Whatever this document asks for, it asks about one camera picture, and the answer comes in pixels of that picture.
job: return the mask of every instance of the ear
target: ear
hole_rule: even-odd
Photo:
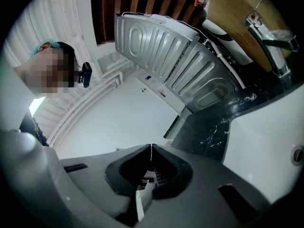
[[[41,45],[38,48],[38,52],[44,51],[45,49],[48,49],[50,47],[51,47],[51,43],[50,42],[46,42],[46,43],[44,43],[43,45]]]

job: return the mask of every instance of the black hair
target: black hair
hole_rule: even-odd
[[[68,87],[74,87],[74,82],[77,80],[77,75],[75,74],[77,71],[77,59],[75,56],[75,51],[70,45],[64,42],[59,41],[57,43],[60,45],[63,53],[68,55],[68,68],[66,69],[66,71],[68,71]]]

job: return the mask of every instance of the chrome faucet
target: chrome faucet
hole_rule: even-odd
[[[299,51],[299,44],[295,35],[288,30],[269,30],[256,12],[261,2],[246,17],[243,24],[249,27],[248,30],[264,50],[273,72],[281,78],[290,73],[281,49],[297,52]]]

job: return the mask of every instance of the sink basin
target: sink basin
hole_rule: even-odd
[[[223,164],[274,202],[291,191],[303,160],[304,85],[259,110],[234,119]]]

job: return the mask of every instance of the embossed metal panel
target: embossed metal panel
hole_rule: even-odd
[[[143,19],[115,17],[116,50],[164,83],[190,39]]]
[[[239,84],[213,53],[197,43],[174,69],[167,87],[197,112],[235,93]]]

